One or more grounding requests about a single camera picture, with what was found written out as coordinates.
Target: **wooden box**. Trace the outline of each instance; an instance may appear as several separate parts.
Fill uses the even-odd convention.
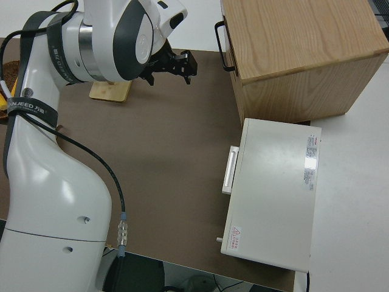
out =
[[[344,114],[389,52],[367,0],[221,2],[242,124]]]

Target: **white box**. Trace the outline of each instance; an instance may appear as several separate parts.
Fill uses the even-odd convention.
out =
[[[321,132],[245,119],[223,254],[308,272]]]

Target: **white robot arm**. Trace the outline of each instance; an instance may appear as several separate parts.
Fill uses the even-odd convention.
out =
[[[167,41],[187,15],[178,0],[85,0],[84,7],[85,13],[75,5],[71,14],[31,16],[21,33],[15,97],[0,81],[10,116],[3,154],[10,209],[0,242],[2,292],[101,289],[95,280],[111,218],[108,189],[31,119],[54,129],[67,84],[141,77],[152,85],[152,73],[165,71],[189,83],[197,72],[191,53],[175,55]],[[122,211],[121,255],[124,204]]]

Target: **warning label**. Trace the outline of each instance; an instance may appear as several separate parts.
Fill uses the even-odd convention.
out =
[[[230,230],[230,244],[229,249],[237,251],[239,249],[239,243],[241,240],[242,228],[237,226],[231,226]]]

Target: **screw hole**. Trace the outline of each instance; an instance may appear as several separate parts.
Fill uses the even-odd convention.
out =
[[[63,248],[63,252],[65,254],[70,254],[71,252],[73,252],[73,248],[71,248],[70,246],[67,246],[67,247]]]
[[[77,218],[77,221],[80,222],[80,223],[83,223],[83,224],[87,224],[91,221],[91,219],[87,216],[79,216]]]

